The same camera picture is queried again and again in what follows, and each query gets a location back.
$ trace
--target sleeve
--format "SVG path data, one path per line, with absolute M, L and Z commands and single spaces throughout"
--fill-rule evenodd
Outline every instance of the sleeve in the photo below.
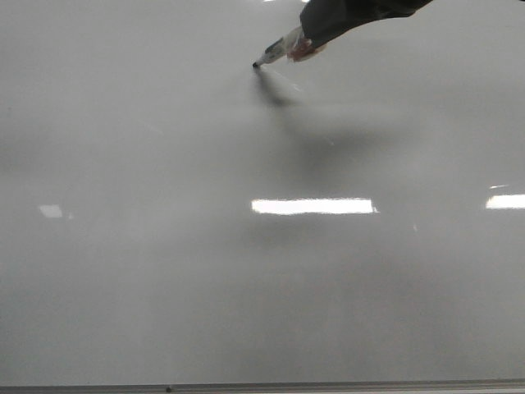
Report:
M 413 15 L 431 0 L 310 0 L 300 15 L 304 35 L 318 48 L 355 27 Z

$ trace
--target white surface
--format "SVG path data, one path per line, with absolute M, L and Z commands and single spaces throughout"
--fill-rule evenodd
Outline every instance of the white surface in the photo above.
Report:
M 525 377 L 525 4 L 302 7 L 0 2 L 0 385 Z

